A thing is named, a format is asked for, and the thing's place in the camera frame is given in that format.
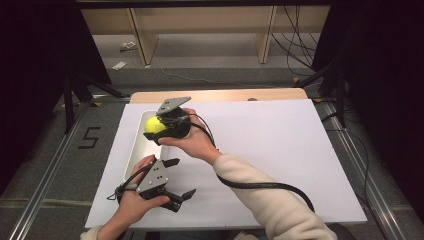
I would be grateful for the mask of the person's right hand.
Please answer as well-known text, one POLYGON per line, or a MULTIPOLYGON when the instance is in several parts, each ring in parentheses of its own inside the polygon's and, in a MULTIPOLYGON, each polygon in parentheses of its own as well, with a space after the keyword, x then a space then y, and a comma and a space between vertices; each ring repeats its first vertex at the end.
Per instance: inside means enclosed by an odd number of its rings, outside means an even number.
POLYGON ((172 137, 160 138, 159 143, 166 146, 178 147, 189 156, 213 165, 222 153, 213 145, 205 133, 206 126, 199 120, 196 111, 190 108, 184 108, 184 111, 189 115, 190 122, 193 123, 190 132, 182 139, 172 137))

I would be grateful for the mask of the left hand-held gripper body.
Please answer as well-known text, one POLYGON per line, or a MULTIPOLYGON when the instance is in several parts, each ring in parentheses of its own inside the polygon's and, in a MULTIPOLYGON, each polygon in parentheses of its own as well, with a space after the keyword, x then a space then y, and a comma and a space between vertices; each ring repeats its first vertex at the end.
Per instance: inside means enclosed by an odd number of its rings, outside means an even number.
POLYGON ((168 182, 166 167, 162 160, 156 160, 143 176, 136 192, 144 199, 152 199, 164 193, 168 182))

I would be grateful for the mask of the black curtain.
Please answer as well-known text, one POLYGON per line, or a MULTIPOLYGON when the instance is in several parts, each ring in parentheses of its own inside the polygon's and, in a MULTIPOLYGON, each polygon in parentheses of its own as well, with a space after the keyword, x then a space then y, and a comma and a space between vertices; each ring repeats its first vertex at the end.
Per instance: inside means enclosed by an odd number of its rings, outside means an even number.
POLYGON ((344 54, 352 102, 381 160, 424 222, 424 0, 331 0, 313 68, 344 54))
POLYGON ((0 0, 0 194, 70 73, 111 82, 77 0, 0 0))

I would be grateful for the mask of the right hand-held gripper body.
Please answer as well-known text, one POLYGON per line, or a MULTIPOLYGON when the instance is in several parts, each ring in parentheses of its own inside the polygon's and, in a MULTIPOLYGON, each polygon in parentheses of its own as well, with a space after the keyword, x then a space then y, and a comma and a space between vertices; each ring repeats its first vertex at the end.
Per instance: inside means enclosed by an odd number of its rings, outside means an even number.
POLYGON ((181 105, 190 101, 190 96, 165 99, 156 116, 166 126, 166 136, 184 138, 190 131, 189 116, 181 105))

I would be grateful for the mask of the yellow tennis ball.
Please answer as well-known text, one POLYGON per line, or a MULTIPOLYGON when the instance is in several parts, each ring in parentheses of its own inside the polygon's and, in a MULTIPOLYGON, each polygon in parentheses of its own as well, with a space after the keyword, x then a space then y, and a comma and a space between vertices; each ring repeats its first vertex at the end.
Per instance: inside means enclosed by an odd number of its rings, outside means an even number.
POLYGON ((158 116, 149 118, 144 124, 144 132, 156 134, 166 129, 166 126, 160 121, 158 116))

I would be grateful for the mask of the aluminium floor rail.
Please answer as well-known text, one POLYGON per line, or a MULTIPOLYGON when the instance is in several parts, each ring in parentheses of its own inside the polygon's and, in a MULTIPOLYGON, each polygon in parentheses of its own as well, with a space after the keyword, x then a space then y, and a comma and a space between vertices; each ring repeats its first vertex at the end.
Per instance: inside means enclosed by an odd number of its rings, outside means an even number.
POLYGON ((28 183, 34 184, 31 195, 28 198, 7 198, 8 207, 20 210, 19 218, 16 220, 7 240, 25 240, 88 108, 88 104, 82 104, 76 109, 73 124, 56 142, 55 152, 48 158, 48 164, 43 170, 42 177, 35 181, 34 175, 30 174, 31 179, 28 180, 28 183))
POLYGON ((406 240, 406 235, 384 199, 376 182, 370 174, 370 161, 365 143, 355 134, 343 128, 335 116, 336 108, 329 103, 323 105, 325 116, 322 122, 329 121, 331 128, 327 132, 335 133, 341 141, 357 175, 361 181, 361 192, 357 195, 366 205, 366 209, 377 224, 384 240, 406 240))

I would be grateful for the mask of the white board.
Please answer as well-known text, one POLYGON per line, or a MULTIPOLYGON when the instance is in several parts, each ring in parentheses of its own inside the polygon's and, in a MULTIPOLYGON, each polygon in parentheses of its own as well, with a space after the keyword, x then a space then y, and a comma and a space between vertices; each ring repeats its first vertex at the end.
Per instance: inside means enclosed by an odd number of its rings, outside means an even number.
MULTIPOLYGON (((308 99, 192 103, 209 124, 224 153, 242 157, 275 180, 295 186, 312 201, 327 223, 360 223, 365 214, 357 200, 313 103, 308 99)), ((137 125, 158 104, 125 106, 86 225, 105 223, 118 204, 109 197, 124 182, 137 125)), ((168 147, 167 190, 193 197, 178 212, 158 207, 136 223, 139 230, 246 229, 257 227, 251 212, 222 184, 211 166, 168 147)))

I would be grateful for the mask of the white plastic bin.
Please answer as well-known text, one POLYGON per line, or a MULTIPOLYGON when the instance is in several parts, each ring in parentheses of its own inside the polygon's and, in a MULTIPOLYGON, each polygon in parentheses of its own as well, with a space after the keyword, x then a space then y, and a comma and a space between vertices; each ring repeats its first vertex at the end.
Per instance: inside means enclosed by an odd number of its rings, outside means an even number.
POLYGON ((154 154, 157 159, 165 160, 168 158, 168 147, 158 146, 154 141, 148 140, 144 136, 145 123, 155 116, 155 111, 145 111, 141 114, 135 140, 129 155, 127 169, 124 174, 124 180, 127 180, 131 176, 134 166, 144 157, 154 154))

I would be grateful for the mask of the wooden table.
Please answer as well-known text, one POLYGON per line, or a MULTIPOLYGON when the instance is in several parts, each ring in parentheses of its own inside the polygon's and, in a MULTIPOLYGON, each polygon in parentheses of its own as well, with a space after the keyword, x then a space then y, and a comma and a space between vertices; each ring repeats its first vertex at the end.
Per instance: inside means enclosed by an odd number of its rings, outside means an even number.
POLYGON ((190 96, 193 102, 221 102, 256 100, 290 100, 307 99, 301 88, 271 89, 226 89, 226 90, 191 90, 191 91, 156 91, 136 92, 130 98, 131 104, 162 103, 168 98, 190 96))

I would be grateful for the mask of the black metal stand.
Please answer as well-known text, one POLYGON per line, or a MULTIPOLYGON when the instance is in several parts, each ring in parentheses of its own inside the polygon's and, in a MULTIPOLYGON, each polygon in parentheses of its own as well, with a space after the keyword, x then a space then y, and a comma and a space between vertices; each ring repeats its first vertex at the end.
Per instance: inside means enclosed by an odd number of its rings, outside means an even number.
POLYGON ((81 72, 69 73, 63 80, 63 98, 66 113, 66 134, 71 131, 75 123, 73 95, 75 95, 80 102, 89 103, 93 99, 93 94, 88 89, 89 85, 93 85, 116 98, 128 97, 128 94, 124 94, 105 83, 101 83, 88 76, 87 74, 81 72))
POLYGON ((321 97, 330 97, 336 92, 336 111, 335 116, 343 128, 346 127, 344 117, 344 95, 345 95, 345 77, 340 68, 341 60, 334 58, 327 66, 309 76, 303 81, 295 84, 298 88, 305 88, 318 79, 322 78, 318 93, 321 97))

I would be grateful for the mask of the person's left hand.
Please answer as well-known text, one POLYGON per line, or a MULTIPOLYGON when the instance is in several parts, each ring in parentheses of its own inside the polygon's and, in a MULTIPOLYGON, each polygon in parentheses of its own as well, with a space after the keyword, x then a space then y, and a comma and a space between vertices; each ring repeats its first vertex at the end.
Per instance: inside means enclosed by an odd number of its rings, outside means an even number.
MULTIPOLYGON (((131 176, 137 173, 143 167, 148 166, 155 159, 154 155, 149 155, 140 160, 131 173, 131 176)), ((139 184, 142 178, 141 172, 135 176, 130 183, 139 184)), ((138 222, 149 210, 160 207, 170 201, 167 196, 158 196, 149 200, 143 199, 137 192, 126 190, 123 194, 118 210, 114 217, 118 224, 128 228, 130 225, 138 222)))

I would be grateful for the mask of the wooden shelf unit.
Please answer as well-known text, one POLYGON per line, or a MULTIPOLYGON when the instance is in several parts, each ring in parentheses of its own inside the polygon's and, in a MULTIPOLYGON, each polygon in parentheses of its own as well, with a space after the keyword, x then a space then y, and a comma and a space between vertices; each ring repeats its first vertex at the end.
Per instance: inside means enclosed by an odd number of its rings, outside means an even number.
POLYGON ((182 7, 86 9, 93 35, 133 35, 141 63, 152 61, 161 34, 252 33, 258 59, 268 58, 273 33, 319 33, 328 6, 182 7))

